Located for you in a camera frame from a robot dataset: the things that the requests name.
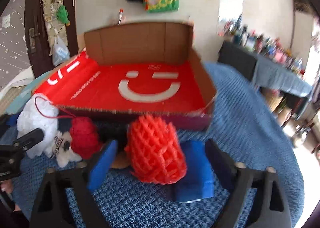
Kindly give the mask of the white mesh bath pouf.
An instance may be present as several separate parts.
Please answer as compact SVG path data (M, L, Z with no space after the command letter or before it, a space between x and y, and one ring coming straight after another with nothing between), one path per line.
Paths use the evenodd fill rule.
M42 93L34 94L27 101L17 119L17 137L20 138L37 128L40 128L44 133L43 140L27 151L29 158L41 154L45 154L48 158L53 156L52 147L58 130L58 115L58 108L53 106Z

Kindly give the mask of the white plush toy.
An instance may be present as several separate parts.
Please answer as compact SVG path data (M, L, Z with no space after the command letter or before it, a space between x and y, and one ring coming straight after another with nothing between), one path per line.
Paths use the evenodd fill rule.
M65 168L70 162L80 162L82 157L72 151L72 137L69 132L57 131L52 146L53 156L60 168Z

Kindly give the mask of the red knitted plush hat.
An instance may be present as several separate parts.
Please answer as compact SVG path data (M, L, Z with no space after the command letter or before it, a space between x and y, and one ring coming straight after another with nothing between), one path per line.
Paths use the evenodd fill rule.
M103 146L97 127L88 117L74 117L71 121L69 133L72 137L72 151L85 160L90 159Z

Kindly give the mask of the blue cloth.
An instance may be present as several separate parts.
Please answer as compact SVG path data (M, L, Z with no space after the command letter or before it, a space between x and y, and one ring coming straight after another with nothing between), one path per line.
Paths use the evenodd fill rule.
M174 198L180 203L192 203L214 196L214 177L206 157L204 144L197 140L181 144L187 172L174 186Z

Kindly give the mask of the tan round cushion pad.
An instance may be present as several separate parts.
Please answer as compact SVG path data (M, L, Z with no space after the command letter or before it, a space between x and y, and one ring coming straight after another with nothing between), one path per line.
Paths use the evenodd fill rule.
M114 161L111 164L112 169L125 169L130 166L130 162L127 159L125 151L121 151L115 157Z

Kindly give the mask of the orange foam net ball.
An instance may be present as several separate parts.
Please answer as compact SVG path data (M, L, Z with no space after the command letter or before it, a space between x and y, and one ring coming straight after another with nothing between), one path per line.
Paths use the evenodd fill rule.
M125 152L139 181L160 185L178 182L187 173L187 163L172 123L161 117L141 115L127 131Z

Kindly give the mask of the black pompom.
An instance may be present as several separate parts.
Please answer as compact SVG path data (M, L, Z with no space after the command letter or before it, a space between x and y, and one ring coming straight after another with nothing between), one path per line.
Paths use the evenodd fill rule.
M116 140L117 153L124 151L127 145L127 125L118 123L95 122L97 133L101 143L108 143L109 141Z

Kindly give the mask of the light blue bedsheet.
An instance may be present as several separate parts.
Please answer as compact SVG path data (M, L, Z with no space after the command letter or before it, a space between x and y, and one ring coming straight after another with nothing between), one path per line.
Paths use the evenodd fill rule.
M49 75L49 71L40 75L34 79L30 84L28 84L20 94L14 98L14 100L9 104L8 108L5 110L6 114L13 115L21 112L29 99L31 99L31 91L36 88L41 81L44 80L46 76Z

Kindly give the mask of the blue knitted blanket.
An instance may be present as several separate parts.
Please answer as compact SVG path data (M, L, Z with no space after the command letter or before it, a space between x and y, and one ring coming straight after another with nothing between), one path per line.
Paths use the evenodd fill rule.
M304 181L290 140L263 97L230 66L206 63L216 88L214 117L207 132L180 130L181 141L212 139L233 160L253 169L273 167L296 225L303 212ZM139 182L127 170L111 170L93 192L112 227L210 227L229 193L215 182L214 196L189 204L169 198L169 187Z

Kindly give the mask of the white plastic bag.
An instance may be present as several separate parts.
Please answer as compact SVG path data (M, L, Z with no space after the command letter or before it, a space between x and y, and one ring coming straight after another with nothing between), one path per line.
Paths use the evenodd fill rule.
M62 39L57 36L55 38L53 48L52 48L52 62L53 65L56 67L61 63L66 62L70 59L70 52L68 47L62 41Z

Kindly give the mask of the red cardboard box tray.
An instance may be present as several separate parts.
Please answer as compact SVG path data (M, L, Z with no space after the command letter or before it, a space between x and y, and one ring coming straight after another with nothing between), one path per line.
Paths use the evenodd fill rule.
M178 129L210 126L216 87L185 22L136 22L84 33L84 49L35 93L78 116L129 123L143 114Z

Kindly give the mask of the green plush toy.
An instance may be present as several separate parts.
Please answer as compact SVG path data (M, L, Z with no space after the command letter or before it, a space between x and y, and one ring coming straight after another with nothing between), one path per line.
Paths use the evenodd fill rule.
M66 26L70 25L71 22L68 19L68 11L64 5L59 6L57 10L57 19Z

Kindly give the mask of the blue cloth covered table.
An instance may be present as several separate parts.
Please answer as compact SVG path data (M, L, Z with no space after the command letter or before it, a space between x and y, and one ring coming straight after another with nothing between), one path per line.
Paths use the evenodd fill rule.
M311 97L312 86L296 74L232 42L223 42L218 62L235 68L253 85L280 90L300 98Z

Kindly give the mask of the beige hanging organizer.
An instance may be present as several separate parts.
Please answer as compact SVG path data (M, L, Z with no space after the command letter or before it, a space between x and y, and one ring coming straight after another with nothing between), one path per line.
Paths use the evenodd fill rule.
M40 4L43 9L44 24L50 47L49 55L51 56L53 44L57 36L68 46L66 25L57 19L57 10L59 6L63 5L63 0L40 0Z

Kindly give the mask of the dark brown door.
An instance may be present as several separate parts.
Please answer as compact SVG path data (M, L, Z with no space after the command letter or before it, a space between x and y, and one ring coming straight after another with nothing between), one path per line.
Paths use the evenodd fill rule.
M35 77L78 52L75 0L25 0L24 29Z

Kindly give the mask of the wall mirror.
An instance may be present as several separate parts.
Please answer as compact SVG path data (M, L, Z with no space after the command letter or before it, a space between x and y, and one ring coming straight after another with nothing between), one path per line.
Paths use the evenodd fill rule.
M241 23L244 0L219 0L217 33L224 36Z

